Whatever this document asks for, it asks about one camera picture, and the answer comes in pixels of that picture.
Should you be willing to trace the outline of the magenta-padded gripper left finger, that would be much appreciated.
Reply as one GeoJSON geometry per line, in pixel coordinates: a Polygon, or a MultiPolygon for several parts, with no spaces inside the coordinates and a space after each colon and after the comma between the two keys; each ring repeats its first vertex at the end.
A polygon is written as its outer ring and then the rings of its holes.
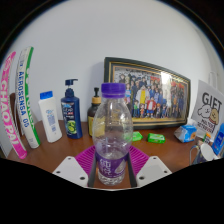
{"type": "Polygon", "coordinates": [[[93,187],[96,173],[95,147],[91,146],[77,156],[67,156],[53,174],[82,187],[93,187]]]}

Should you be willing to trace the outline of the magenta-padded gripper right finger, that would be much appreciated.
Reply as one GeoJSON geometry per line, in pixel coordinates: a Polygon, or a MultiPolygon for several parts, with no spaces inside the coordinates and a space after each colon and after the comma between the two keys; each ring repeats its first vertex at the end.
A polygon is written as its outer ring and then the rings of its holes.
{"type": "Polygon", "coordinates": [[[132,188],[143,187],[171,174],[157,156],[148,156],[132,146],[128,154],[128,171],[132,188]]]}

